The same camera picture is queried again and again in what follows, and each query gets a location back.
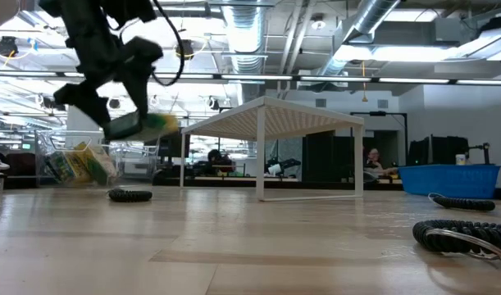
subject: black monitor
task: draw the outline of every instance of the black monitor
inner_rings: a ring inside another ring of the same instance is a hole
[[[456,136],[438,137],[431,135],[432,139],[432,163],[454,165],[456,155],[464,155],[469,151],[467,138]]]
[[[429,138],[412,141],[408,148],[407,166],[419,166],[429,163]]]
[[[159,138],[159,156],[161,159],[165,157],[181,157],[181,143],[182,143],[182,128],[172,134],[166,134]],[[150,140],[144,143],[145,146],[157,145],[157,139]],[[190,135],[186,135],[184,156],[188,157],[190,152]]]

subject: wooden table surface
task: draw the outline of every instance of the wooden table surface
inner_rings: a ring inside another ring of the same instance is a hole
[[[113,203],[104,188],[7,191],[0,294],[501,294],[501,261],[430,253],[412,237],[421,220],[501,223],[501,202],[477,213],[403,192],[260,203],[253,188],[135,188],[153,200]]]

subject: black cable coil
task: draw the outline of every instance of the black cable coil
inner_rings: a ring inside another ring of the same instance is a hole
[[[429,198],[445,208],[457,208],[477,211],[492,211],[496,205],[492,201],[477,201],[461,198],[444,197],[438,193],[430,193]]]
[[[472,223],[470,221],[456,220],[427,220],[414,225],[412,234],[414,238],[427,250],[432,252],[452,252],[490,254],[491,251],[474,243],[469,243],[458,238],[446,237],[438,234],[426,235],[430,229],[446,229],[460,234],[467,234],[491,243],[501,249],[501,225],[489,223]]]
[[[152,192],[125,191],[120,188],[114,188],[108,192],[108,196],[114,202],[147,202],[152,199]]]

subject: small white table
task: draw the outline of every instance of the small white table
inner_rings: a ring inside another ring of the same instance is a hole
[[[265,177],[257,173],[256,195],[260,201],[293,201],[363,196],[363,118],[315,107],[305,107],[276,98],[261,97],[242,106],[183,128],[180,187],[184,187],[186,135],[204,135],[257,142],[257,171],[265,170],[265,141],[314,134],[329,130],[354,130],[354,195],[265,198]]]

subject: blue plastic bin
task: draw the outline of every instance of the blue plastic bin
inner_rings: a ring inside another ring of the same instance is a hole
[[[445,197],[493,198],[501,166],[428,165],[400,167],[403,189],[407,193]]]

